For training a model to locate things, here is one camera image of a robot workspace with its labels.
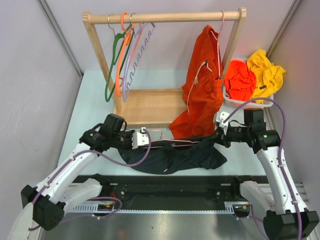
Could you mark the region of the pink wire hanger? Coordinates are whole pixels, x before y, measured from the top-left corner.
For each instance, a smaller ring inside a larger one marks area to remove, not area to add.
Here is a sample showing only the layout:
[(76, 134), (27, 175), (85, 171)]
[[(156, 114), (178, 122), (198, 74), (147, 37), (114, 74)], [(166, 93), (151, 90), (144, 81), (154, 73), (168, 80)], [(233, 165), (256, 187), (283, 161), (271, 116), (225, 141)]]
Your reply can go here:
[(167, 138), (164, 132), (160, 129), (153, 129), (150, 131), (151, 137), (151, 150), (159, 149), (166, 146), (173, 148), (184, 148), (198, 145), (202, 142), (206, 142), (210, 145), (215, 145), (213, 139), (210, 136), (195, 136), (187, 138)]

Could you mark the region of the black shorts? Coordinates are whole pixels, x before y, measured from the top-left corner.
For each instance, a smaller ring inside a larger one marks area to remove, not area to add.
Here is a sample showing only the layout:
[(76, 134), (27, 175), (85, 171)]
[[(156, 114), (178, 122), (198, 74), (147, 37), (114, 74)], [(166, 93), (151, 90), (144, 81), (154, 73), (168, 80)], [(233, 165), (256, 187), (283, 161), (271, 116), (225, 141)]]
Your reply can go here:
[(146, 159), (132, 168), (147, 174), (170, 175), (196, 168), (214, 170), (226, 162), (227, 158), (214, 145), (201, 142), (191, 147), (150, 149)]

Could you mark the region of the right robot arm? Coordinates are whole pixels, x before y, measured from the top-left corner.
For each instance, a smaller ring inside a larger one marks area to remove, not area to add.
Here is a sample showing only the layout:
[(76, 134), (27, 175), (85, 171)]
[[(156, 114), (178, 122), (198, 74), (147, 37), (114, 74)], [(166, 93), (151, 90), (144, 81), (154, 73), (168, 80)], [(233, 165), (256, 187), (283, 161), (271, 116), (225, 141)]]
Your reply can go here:
[(281, 139), (276, 130), (268, 130), (264, 112), (245, 109), (244, 124), (231, 126), (230, 114), (216, 113), (214, 139), (226, 148), (232, 142), (246, 143), (263, 167), (272, 195), (267, 195), (250, 176), (241, 176), (230, 188), (231, 196), (252, 206), (252, 214), (262, 219), (264, 232), (270, 240), (306, 239), (320, 222), (316, 211), (310, 211), (302, 199), (290, 171)]

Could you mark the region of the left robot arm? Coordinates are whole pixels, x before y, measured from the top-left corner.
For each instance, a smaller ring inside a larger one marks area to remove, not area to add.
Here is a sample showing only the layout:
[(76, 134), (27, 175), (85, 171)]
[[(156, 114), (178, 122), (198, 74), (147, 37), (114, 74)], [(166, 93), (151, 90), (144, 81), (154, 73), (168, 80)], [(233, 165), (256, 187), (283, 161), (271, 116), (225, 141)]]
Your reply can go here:
[(85, 131), (70, 156), (36, 186), (26, 185), (21, 190), (23, 207), (32, 205), (31, 217), (46, 231), (54, 229), (69, 210), (83, 202), (112, 196), (110, 181), (94, 174), (72, 190), (69, 185), (81, 171), (110, 148), (132, 147), (132, 132), (126, 130), (126, 120), (114, 113), (103, 123)]

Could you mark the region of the orange-red hanging shorts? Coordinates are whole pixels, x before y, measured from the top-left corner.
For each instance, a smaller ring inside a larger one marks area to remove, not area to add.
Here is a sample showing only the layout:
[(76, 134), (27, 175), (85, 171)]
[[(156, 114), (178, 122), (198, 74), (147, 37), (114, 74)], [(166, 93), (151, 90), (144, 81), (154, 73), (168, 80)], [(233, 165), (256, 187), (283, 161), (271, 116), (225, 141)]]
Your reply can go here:
[(181, 87), (186, 110), (169, 125), (175, 139), (209, 136), (215, 130), (214, 116), (223, 103), (218, 36), (207, 25), (195, 41), (186, 81)]

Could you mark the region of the green hanger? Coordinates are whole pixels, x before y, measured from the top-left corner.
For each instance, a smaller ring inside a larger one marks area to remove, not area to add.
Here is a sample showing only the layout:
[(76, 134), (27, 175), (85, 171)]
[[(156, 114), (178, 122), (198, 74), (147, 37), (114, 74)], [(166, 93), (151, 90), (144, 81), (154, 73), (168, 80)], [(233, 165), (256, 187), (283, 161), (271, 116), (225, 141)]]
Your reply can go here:
[[(131, 34), (131, 41), (130, 41), (130, 45), (128, 46), (128, 48), (124, 51), (124, 56), (125, 56), (125, 60), (127, 58), (128, 52), (129, 52), (129, 47), (132, 44), (132, 40), (133, 37), (135, 36), (135, 23), (132, 24), (130, 23), (129, 26), (131, 26), (132, 34)], [(124, 36), (125, 36), (125, 32), (123, 31), (123, 33), (117, 33), (115, 34), (115, 30), (110, 27), (110, 25), (108, 24), (108, 27), (110, 29), (112, 29), (113, 33), (114, 33), (114, 40), (113, 40), (113, 45), (112, 45), (112, 59), (111, 59), (111, 64), (110, 64), (110, 68), (109, 68), (109, 73), (108, 73), (108, 77), (106, 80), (106, 85), (105, 85), (105, 91), (104, 91), (104, 98), (105, 101), (108, 103), (110, 102), (111, 98), (113, 97), (114, 91), (116, 91), (115, 87), (115, 82), (113, 82), (112, 80), (112, 71), (115, 65), (118, 66), (118, 59), (119, 59), (119, 55), (120, 55), (120, 49), (121, 46), (123, 44), (123, 40), (124, 40)]]

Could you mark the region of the lilac notched hanger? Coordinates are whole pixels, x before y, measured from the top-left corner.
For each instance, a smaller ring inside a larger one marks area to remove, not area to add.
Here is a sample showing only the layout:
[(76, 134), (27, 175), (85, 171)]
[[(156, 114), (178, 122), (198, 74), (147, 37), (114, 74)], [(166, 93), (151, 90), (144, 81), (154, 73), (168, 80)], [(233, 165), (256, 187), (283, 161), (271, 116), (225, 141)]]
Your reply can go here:
[[(138, 50), (137, 56), (135, 56), (135, 52), (138, 47), (141, 35), (144, 29), (149, 25), (151, 26), (151, 29), (147, 31), (146, 37), (142, 41), (142, 44)], [(125, 62), (125, 68), (124, 68), (124, 74), (123, 74), (122, 100), (124, 103), (126, 103), (128, 100), (130, 87), (132, 85), (133, 78), (137, 71), (137, 67), (139, 65), (140, 59), (142, 58), (143, 53), (147, 48), (147, 44), (149, 43), (155, 28), (156, 28), (156, 25), (153, 22), (142, 23), (139, 26), (137, 33), (134, 34), (133, 40), (131, 42), (131, 46), (129, 47), (128, 59)]]

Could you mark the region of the orange hanger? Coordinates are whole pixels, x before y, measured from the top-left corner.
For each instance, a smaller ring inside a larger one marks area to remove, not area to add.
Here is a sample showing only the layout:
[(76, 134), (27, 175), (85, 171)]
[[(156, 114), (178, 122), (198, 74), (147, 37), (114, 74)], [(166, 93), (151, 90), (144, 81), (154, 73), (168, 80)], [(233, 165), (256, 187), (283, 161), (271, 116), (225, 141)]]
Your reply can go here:
[(130, 45), (130, 42), (132, 39), (132, 32), (133, 32), (131, 26), (129, 26), (129, 29), (125, 28), (125, 26), (124, 26), (124, 18), (125, 18), (126, 14), (127, 14), (127, 12), (124, 11), (121, 14), (121, 19), (120, 19), (120, 25), (121, 25), (122, 30), (124, 31), (124, 39), (123, 39), (123, 44), (120, 48), (120, 54), (119, 54), (117, 68), (116, 68), (116, 75), (115, 75), (115, 93), (118, 97), (121, 96), (120, 87), (123, 85), (123, 82), (121, 81), (121, 79), (122, 79), (121, 72), (122, 72), (124, 60), (126, 59), (125, 50), (127, 50)]

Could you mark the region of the wooden clothes rack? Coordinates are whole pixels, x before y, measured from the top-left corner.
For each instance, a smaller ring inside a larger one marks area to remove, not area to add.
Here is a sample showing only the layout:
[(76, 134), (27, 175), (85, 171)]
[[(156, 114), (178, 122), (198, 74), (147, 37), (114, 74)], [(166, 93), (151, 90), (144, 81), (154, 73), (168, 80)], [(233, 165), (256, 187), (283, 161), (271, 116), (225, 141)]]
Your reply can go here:
[[(108, 90), (116, 87), (117, 81), (110, 76), (111, 70), (105, 58), (96, 25), (233, 21), (234, 24), (222, 59), (221, 77), (223, 78), (230, 65), (246, 17), (247, 10), (244, 7), (237, 11), (226, 12), (147, 13), (134, 14), (133, 16), (92, 15), (88, 11), (82, 13), (83, 23), (104, 79), (110, 84)], [(124, 94), (119, 92), (112, 96), (113, 112), (124, 117), (130, 128), (167, 128), (187, 107), (183, 101), (182, 93), (180, 88), (134, 89), (128, 93), (129, 100), (125, 102), (122, 99)]]

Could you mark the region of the white plastic basket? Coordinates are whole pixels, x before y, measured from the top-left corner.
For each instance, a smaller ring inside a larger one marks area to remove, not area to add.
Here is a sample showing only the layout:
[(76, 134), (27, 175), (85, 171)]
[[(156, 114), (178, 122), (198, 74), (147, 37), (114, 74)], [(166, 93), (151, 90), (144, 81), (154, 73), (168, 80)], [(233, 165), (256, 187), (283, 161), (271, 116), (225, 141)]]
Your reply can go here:
[[(224, 104), (227, 107), (237, 108), (244, 103), (244, 101), (231, 99), (224, 85), (222, 87), (222, 94), (223, 94)], [(242, 109), (253, 109), (253, 108), (264, 109), (264, 108), (272, 107), (273, 104), (274, 104), (273, 102), (266, 101), (266, 100), (263, 103), (250, 102), (250, 103), (247, 103), (245, 106), (243, 106)]]

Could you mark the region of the orange garment in basket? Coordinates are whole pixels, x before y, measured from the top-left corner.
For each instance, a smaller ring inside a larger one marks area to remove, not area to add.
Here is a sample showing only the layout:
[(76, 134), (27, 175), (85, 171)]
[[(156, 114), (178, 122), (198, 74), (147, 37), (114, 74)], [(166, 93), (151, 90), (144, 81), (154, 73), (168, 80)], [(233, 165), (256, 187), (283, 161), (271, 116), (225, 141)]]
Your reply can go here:
[(256, 89), (256, 75), (242, 60), (232, 60), (224, 77), (224, 86), (230, 99), (246, 102)]

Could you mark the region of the yellow garment in basket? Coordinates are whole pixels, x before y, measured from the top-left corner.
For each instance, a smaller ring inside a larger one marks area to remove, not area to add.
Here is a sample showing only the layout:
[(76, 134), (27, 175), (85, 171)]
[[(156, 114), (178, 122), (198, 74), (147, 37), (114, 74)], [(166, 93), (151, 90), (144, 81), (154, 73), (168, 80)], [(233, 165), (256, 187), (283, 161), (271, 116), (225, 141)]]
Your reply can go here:
[(251, 99), (268, 98), (283, 86), (286, 70), (270, 62), (266, 54), (264, 49), (258, 49), (247, 60), (248, 69), (256, 77), (256, 87)]

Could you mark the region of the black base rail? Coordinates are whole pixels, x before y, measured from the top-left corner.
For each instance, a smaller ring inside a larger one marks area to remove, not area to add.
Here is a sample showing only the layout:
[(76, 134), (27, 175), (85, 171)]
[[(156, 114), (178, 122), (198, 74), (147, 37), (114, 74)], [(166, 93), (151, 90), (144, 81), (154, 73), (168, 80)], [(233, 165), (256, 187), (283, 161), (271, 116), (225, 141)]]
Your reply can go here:
[(244, 202), (231, 176), (121, 176), (94, 174), (101, 197), (116, 197), (126, 211), (213, 211)]

